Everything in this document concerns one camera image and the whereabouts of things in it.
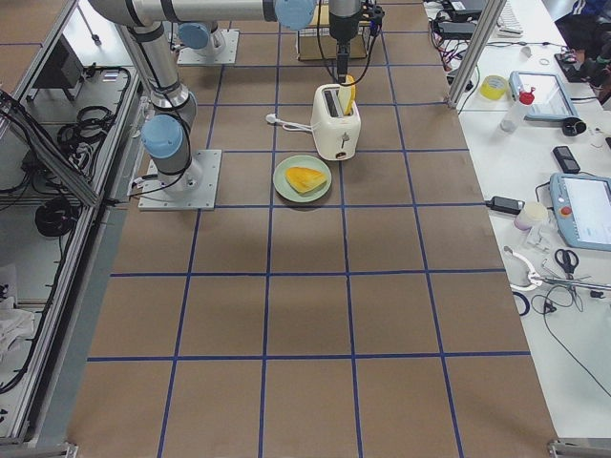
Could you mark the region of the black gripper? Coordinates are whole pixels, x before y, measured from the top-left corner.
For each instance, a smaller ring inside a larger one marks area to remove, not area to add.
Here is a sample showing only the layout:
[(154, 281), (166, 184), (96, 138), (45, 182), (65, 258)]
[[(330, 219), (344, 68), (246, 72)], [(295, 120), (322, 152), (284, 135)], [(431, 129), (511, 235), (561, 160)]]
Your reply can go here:
[(349, 43), (358, 33), (358, 14), (350, 16), (328, 14), (329, 35), (337, 42), (336, 47), (336, 73), (339, 83), (347, 82)]

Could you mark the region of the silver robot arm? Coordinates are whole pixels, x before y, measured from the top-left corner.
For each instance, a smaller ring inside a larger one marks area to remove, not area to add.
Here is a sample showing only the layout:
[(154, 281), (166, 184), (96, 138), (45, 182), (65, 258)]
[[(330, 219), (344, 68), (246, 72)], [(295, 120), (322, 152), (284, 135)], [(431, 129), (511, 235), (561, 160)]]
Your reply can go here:
[(225, 39), (218, 26), (203, 23), (181, 23), (178, 37), (181, 44), (201, 55), (215, 55), (225, 49)]
[(190, 138), (197, 102), (180, 80), (177, 59), (164, 36), (165, 23), (214, 26), (224, 20), (265, 21), (299, 31), (318, 21), (322, 8), (319, 1), (94, 1), (91, 5), (116, 25), (155, 111), (142, 127), (141, 141), (157, 168), (159, 186), (143, 196), (173, 201), (199, 194), (204, 169)]

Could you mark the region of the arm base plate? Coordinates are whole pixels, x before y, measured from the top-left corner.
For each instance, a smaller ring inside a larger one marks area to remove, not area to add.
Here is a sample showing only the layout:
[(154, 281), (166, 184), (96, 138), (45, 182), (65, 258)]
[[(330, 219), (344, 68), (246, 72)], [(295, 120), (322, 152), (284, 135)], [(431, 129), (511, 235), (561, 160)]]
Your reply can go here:
[(146, 180), (139, 197), (140, 211), (213, 210), (221, 169), (221, 150), (197, 150), (190, 167), (172, 186), (158, 191), (171, 179), (161, 175)]
[(182, 24), (178, 64), (189, 67), (233, 65), (239, 36), (240, 31), (236, 29), (210, 31), (203, 24)]

